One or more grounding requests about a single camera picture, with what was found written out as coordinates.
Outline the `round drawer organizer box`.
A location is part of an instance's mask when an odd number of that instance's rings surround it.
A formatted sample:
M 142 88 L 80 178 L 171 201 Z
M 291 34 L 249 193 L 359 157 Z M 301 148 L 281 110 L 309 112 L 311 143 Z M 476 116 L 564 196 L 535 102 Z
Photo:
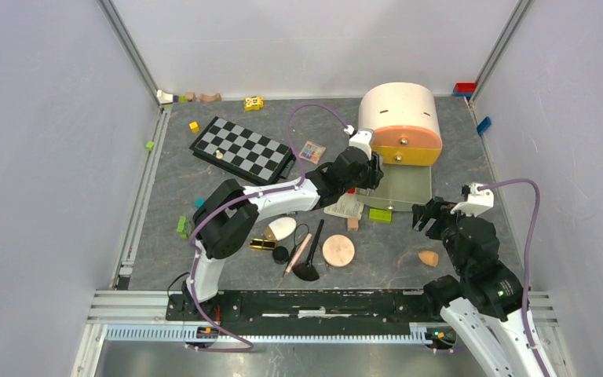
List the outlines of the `round drawer organizer box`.
M 433 93 L 416 83 L 388 82 L 369 90 L 360 102 L 360 129 L 373 131 L 372 149 L 382 161 L 376 189 L 356 190 L 366 206 L 410 211 L 432 199 L 431 166 L 443 141 Z

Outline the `round pink powder compact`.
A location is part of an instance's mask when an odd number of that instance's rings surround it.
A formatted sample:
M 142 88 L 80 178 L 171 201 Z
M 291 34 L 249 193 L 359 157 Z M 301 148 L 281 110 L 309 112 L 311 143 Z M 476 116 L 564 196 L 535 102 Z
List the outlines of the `round pink powder compact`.
M 355 253 L 353 242 L 340 234 L 329 236 L 322 246 L 324 261 L 333 267 L 347 266 L 354 259 Z

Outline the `white gold egg case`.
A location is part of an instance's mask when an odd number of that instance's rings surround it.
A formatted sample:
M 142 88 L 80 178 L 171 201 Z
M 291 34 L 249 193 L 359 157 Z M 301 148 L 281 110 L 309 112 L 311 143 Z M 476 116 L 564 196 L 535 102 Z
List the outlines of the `white gold egg case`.
M 270 241 L 281 241 L 290 236 L 297 227 L 292 217 L 282 217 L 270 222 L 264 230 L 264 236 Z

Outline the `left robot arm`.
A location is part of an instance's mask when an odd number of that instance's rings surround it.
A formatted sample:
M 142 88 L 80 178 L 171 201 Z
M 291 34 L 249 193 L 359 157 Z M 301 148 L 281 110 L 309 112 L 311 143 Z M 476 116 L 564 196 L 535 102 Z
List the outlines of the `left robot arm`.
M 323 209 L 350 189 L 376 189 L 383 177 L 380 156 L 372 148 L 374 131 L 348 129 L 348 147 L 333 162 L 323 163 L 301 177 L 275 185 L 242 186 L 221 183 L 192 217 L 189 244 L 194 250 L 185 282 L 185 309 L 197 320 L 215 310 L 214 296 L 225 259 L 245 243 L 254 225 L 290 212 Z

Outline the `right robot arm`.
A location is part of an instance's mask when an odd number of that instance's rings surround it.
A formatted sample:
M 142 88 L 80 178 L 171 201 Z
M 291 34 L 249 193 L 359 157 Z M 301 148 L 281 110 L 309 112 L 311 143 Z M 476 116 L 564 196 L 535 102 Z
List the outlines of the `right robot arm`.
M 463 200 L 434 197 L 412 206 L 412 226 L 447 251 L 454 276 L 426 284 L 422 311 L 444 320 L 488 376 L 554 376 L 529 308 L 529 280 L 499 259 L 495 226 L 481 214 L 494 206 L 494 185 L 462 187 Z

